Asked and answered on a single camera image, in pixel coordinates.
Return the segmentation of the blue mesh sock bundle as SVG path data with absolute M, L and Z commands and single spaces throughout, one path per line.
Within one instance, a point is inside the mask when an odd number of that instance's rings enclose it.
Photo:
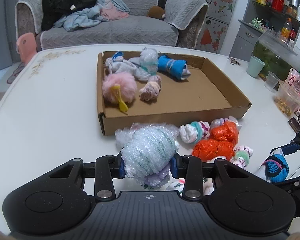
M 255 172 L 257 177 L 272 184 L 285 181 L 288 174 L 288 163 L 281 154 L 270 155 Z

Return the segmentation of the bubble wrap striped bundle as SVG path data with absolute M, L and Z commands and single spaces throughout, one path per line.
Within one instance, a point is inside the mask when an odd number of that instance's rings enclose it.
M 157 190 L 170 180 L 170 162 L 179 144 L 162 126 L 138 129 L 120 150 L 125 176 L 146 189 Z

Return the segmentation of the pink fluffy pompom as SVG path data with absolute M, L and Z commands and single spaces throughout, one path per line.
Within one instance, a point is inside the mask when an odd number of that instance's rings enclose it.
M 118 105 L 123 113 L 128 111 L 128 104 L 135 99 L 138 90 L 135 78 L 128 72 L 107 75 L 102 83 L 103 97 L 113 105 Z

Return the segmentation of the lavender sock roll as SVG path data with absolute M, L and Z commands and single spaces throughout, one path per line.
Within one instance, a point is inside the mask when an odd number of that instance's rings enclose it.
M 141 101 L 151 101 L 159 96 L 161 91 L 161 77 L 159 75 L 153 75 L 149 78 L 146 85 L 139 90 Z

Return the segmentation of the orange plastic bundle large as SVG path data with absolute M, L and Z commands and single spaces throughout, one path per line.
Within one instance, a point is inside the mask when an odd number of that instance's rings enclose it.
M 201 140 L 194 146 L 192 155 L 198 157 L 203 162 L 220 156 L 224 156 L 227 160 L 230 160 L 235 155 L 234 145 L 231 142 L 214 139 Z

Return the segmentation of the white teal band sock roll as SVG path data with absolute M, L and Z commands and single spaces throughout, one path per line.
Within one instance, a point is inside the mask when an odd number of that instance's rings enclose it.
M 193 121 L 180 126 L 179 135 L 184 143 L 196 144 L 210 136 L 210 125 L 208 122 Z

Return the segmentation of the clear plastic wrapped bundle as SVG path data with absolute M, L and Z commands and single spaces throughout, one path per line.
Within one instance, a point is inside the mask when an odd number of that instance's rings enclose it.
M 172 124 L 167 124 L 167 123 L 139 123 L 135 122 L 133 123 L 130 127 L 125 127 L 123 129 L 117 129 L 115 131 L 115 140 L 116 140 L 116 148 L 118 150 L 121 150 L 125 143 L 130 141 L 132 138 L 132 135 L 140 128 L 144 127 L 151 127 L 151 126 L 162 126 L 168 129 L 176 139 L 179 135 L 179 128 L 175 125 Z

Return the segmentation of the plastic snack container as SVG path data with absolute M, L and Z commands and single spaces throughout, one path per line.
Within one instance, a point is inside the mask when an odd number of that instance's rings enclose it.
M 300 94 L 283 81 L 279 81 L 279 88 L 274 96 L 277 108 L 287 117 L 292 116 L 300 108 Z

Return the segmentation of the orange plastic bundle small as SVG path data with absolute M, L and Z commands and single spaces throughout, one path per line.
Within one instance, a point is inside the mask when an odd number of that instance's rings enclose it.
M 217 141 L 227 141 L 233 145 L 238 143 L 238 128 L 232 121 L 226 121 L 221 126 L 211 129 L 211 137 Z

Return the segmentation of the white purple green band roll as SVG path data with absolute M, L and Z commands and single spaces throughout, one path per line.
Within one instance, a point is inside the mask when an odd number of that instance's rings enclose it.
M 249 146 L 241 145 L 234 148 L 235 155 L 232 157 L 231 162 L 243 169 L 245 169 L 249 162 L 250 158 L 253 155 L 253 149 Z

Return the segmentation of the pastel sock in plastic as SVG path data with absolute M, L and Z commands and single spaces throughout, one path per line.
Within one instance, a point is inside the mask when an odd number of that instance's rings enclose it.
M 233 116 L 229 116 L 228 118 L 219 118 L 219 119 L 215 119 L 215 120 L 211 121 L 210 128 L 213 129 L 213 128 L 222 126 L 227 121 L 233 122 L 234 124 L 236 124 L 237 127 L 239 126 L 238 120 L 236 118 L 234 118 Z

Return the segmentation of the clear plastic cup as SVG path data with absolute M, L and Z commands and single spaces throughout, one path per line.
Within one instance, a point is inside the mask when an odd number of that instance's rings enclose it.
M 273 91 L 276 85 L 279 83 L 279 80 L 280 79 L 273 72 L 268 72 L 264 86 L 267 90 Z

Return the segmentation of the cardboard tray box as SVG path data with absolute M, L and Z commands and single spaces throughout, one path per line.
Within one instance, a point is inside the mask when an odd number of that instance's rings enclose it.
M 162 73 L 158 98 L 143 102 L 136 95 L 127 113 L 122 113 L 102 95 L 105 60 L 113 54 L 113 51 L 104 51 L 97 60 L 97 113 L 105 136 L 114 135 L 116 130 L 133 123 L 167 123 L 179 127 L 193 121 L 211 122 L 229 116 L 240 119 L 251 106 L 245 94 L 210 59 L 169 53 L 172 59 L 187 61 L 191 76 L 186 81 L 177 81 Z

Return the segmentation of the green plastic cup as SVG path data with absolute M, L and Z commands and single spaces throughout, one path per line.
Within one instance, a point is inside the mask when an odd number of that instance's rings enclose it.
M 265 63 L 255 56 L 251 56 L 248 67 L 247 67 L 247 74 L 251 77 L 256 78 L 259 73 L 261 72 L 262 68 L 264 67 Z

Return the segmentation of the glass fish tank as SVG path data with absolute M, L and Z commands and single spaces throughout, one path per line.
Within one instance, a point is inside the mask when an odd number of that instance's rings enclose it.
M 259 77 L 265 80 L 269 72 L 284 81 L 291 68 L 300 72 L 300 49 L 280 34 L 267 30 L 255 43 L 252 55 L 264 62 Z

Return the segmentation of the blue white sock roll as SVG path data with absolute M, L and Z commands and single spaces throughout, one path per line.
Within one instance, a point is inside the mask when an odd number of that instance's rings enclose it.
M 166 55 L 162 55 L 158 59 L 158 71 L 170 74 L 177 80 L 186 80 L 191 76 L 188 69 L 187 61 L 171 59 Z

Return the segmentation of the grey white sock bundle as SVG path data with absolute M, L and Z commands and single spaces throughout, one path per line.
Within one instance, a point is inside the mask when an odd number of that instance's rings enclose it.
M 117 51 L 112 57 L 106 59 L 105 67 L 108 73 L 116 74 L 127 72 L 132 74 L 138 81 L 147 82 L 151 75 L 145 68 L 142 68 L 140 57 L 133 57 L 126 60 L 123 56 L 123 52 Z

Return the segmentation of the bubble wrap teal band bundle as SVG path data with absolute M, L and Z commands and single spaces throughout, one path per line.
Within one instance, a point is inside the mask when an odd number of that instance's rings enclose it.
M 150 75 L 156 75 L 158 71 L 159 54 L 153 48 L 143 48 L 140 53 L 140 67 Z

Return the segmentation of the grey cabinet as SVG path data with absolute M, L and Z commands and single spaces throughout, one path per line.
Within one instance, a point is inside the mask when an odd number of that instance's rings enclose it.
M 244 4 L 245 13 L 239 20 L 231 57 L 248 61 L 253 48 L 263 31 L 253 26 L 253 19 L 258 19 L 263 26 L 279 32 L 287 18 L 292 19 L 293 41 L 300 33 L 300 0 L 248 0 Z

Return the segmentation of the pink chair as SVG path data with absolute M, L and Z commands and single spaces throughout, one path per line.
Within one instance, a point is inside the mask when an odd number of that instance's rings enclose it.
M 17 39 L 17 52 L 21 62 L 26 66 L 37 54 L 37 44 L 33 33 L 25 33 Z

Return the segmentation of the grey sofa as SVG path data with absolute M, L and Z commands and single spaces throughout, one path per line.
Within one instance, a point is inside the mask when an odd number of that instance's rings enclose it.
M 194 48 L 209 6 L 204 0 L 21 0 L 16 35 L 39 50 L 136 43 Z

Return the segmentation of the pink clothes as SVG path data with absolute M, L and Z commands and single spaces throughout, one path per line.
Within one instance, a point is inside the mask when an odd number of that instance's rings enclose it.
M 129 13 L 118 11 L 112 2 L 109 2 L 102 7 L 101 15 L 109 21 L 115 21 L 129 17 Z

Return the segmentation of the light blue clothes pile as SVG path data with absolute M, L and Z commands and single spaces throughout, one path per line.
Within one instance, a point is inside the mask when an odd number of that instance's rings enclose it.
M 62 16 L 53 24 L 53 27 L 63 27 L 66 31 L 71 32 L 77 29 L 95 27 L 102 22 L 109 22 L 109 20 L 101 15 L 102 7 L 109 2 L 112 2 L 118 11 L 130 13 L 129 7 L 123 0 L 97 0 L 95 6 L 91 8 L 85 8 L 81 11 L 73 12 L 68 16 Z

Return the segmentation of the brown plush toy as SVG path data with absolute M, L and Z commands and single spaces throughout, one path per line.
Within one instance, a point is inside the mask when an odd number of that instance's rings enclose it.
M 165 11 L 162 7 L 153 6 L 149 9 L 147 13 L 147 17 L 155 18 L 157 20 L 164 20 L 165 19 Z

